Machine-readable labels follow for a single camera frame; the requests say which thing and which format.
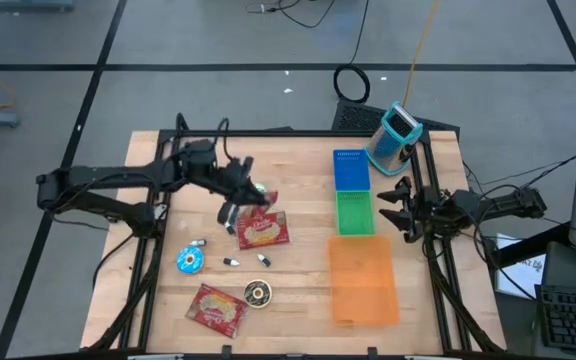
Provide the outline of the green plastic bin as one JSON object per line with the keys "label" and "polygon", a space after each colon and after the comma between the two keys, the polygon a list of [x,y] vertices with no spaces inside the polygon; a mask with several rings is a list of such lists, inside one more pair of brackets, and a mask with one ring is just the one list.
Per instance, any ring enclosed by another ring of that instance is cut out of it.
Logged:
{"label": "green plastic bin", "polygon": [[340,235],[374,235],[374,213],[369,191],[336,193],[337,228]]}

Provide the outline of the black keyboard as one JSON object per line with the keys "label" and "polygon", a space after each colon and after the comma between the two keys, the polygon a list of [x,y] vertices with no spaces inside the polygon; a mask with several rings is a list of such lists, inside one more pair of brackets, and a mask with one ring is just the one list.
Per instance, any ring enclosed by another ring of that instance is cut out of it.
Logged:
{"label": "black keyboard", "polygon": [[542,283],[535,290],[538,305],[532,353],[547,359],[576,359],[576,249],[550,245]]}

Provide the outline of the orange plastic bin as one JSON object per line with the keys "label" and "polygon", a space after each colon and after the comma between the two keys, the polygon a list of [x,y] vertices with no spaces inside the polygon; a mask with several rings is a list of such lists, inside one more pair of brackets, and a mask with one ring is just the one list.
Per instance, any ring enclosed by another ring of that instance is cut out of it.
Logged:
{"label": "orange plastic bin", "polygon": [[386,326],[400,320],[391,242],[381,235],[328,239],[333,322]]}

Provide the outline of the black metal beam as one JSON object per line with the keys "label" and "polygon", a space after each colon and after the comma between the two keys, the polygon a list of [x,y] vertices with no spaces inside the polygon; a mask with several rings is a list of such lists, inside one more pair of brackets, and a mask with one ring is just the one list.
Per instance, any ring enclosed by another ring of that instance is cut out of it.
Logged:
{"label": "black metal beam", "polygon": [[494,250],[488,256],[488,260],[497,268],[505,268],[529,258],[545,254],[550,243],[569,246],[571,244],[569,233],[570,223],[561,223],[527,239],[518,240],[509,246]]}

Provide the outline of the black aluminium table frame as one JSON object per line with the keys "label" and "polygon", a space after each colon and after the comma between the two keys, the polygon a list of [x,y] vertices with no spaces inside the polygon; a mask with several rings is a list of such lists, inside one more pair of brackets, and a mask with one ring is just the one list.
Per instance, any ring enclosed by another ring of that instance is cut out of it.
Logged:
{"label": "black aluminium table frame", "polygon": [[[250,155],[253,179],[279,193],[277,209],[287,215],[291,240],[262,253],[239,250],[218,224],[222,200],[187,186],[170,199],[166,232],[160,241],[129,238],[128,228],[111,228],[81,342],[89,346],[110,326],[146,268],[153,252],[161,259],[154,285],[119,337],[123,347],[149,352],[217,353],[230,344],[234,354],[439,354],[447,348],[475,349],[476,342],[446,300],[438,299],[428,262],[419,244],[407,244],[384,218],[379,234],[391,242],[400,320],[388,326],[338,326],[331,317],[328,239],[337,229],[332,153],[359,148],[362,132],[319,130],[235,130],[218,155]],[[205,239],[202,269],[193,275],[177,268],[179,252],[193,240]],[[224,258],[240,266],[228,266]],[[241,297],[246,284],[267,281],[273,296],[268,306],[250,310],[237,336],[226,336],[185,317],[202,283]]]}

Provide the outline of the black perforated mat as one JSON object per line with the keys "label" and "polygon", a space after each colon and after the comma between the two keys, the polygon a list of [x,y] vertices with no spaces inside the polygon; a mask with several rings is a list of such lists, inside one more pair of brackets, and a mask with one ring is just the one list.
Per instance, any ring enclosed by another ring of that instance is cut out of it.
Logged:
{"label": "black perforated mat", "polygon": [[[384,109],[363,104],[339,101],[332,123],[332,130],[376,130],[380,124]],[[453,131],[460,135],[460,128],[442,122],[416,117],[415,120],[424,125],[429,131]]]}

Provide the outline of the blue round candy packet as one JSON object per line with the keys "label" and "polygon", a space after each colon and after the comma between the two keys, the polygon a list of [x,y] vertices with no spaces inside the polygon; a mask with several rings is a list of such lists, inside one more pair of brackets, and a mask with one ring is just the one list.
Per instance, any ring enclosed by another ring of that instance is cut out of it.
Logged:
{"label": "blue round candy packet", "polygon": [[187,246],[177,256],[177,268],[183,274],[196,274],[202,269],[203,265],[204,253],[197,246]]}

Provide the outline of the blue plastic bin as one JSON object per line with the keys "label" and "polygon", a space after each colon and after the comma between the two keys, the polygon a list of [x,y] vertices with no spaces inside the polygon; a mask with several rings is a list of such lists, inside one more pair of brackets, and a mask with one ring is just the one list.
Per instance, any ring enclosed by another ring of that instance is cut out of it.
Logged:
{"label": "blue plastic bin", "polygon": [[335,149],[333,151],[336,191],[368,191],[371,188],[366,151]]}

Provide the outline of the white paper sheet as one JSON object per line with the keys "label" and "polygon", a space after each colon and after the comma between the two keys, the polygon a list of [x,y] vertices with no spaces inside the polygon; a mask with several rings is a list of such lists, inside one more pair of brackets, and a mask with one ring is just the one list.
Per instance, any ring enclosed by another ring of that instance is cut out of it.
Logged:
{"label": "white paper sheet", "polygon": [[524,299],[536,297],[535,286],[542,283],[546,255],[522,260],[495,272],[494,290]]}

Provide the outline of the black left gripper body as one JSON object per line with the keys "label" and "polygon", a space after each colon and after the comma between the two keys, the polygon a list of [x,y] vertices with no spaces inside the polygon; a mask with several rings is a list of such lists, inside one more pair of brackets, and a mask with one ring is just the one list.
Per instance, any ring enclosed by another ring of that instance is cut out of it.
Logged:
{"label": "black left gripper body", "polygon": [[233,158],[225,167],[217,170],[217,184],[221,194],[232,203],[240,203],[240,196],[246,190],[254,191],[249,173],[254,159],[246,156],[243,160]]}

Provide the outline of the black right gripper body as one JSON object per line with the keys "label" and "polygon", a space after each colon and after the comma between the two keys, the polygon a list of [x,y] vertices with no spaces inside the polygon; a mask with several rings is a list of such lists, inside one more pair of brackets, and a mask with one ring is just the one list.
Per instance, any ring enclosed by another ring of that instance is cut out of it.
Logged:
{"label": "black right gripper body", "polygon": [[409,182],[401,183],[402,217],[404,241],[414,243],[425,233],[443,234],[448,227],[448,218],[439,214],[438,198],[432,194],[432,189],[423,187],[414,196]]}

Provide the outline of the red snack packet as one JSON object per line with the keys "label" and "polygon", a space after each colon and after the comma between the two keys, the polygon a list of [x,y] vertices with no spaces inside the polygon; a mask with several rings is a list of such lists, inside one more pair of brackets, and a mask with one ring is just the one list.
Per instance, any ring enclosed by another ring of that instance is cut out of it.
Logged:
{"label": "red snack packet", "polygon": [[266,213],[238,219],[236,235],[240,250],[287,244],[290,242],[290,235],[286,213]]}
{"label": "red snack packet", "polygon": [[265,212],[277,202],[278,192],[276,190],[264,191],[263,196],[264,202],[262,204],[255,204],[253,208]]}
{"label": "red snack packet", "polygon": [[244,301],[202,283],[185,317],[234,339],[248,309]]}

